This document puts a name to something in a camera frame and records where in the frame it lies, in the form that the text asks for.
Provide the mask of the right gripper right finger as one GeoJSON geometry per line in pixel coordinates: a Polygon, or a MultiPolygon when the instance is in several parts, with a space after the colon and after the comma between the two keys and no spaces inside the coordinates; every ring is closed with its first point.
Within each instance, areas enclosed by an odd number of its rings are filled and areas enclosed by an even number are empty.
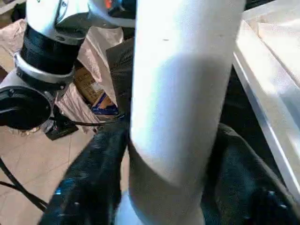
{"type": "Polygon", "coordinates": [[[300,205],[231,127],[219,124],[201,207],[207,225],[298,225],[300,205]]]}

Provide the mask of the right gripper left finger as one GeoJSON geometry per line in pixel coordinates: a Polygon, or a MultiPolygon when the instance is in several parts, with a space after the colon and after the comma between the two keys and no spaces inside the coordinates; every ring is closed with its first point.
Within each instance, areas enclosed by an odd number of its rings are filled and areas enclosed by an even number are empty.
{"type": "Polygon", "coordinates": [[[101,126],[66,170],[40,224],[113,225],[128,136],[127,120],[101,126]]]}

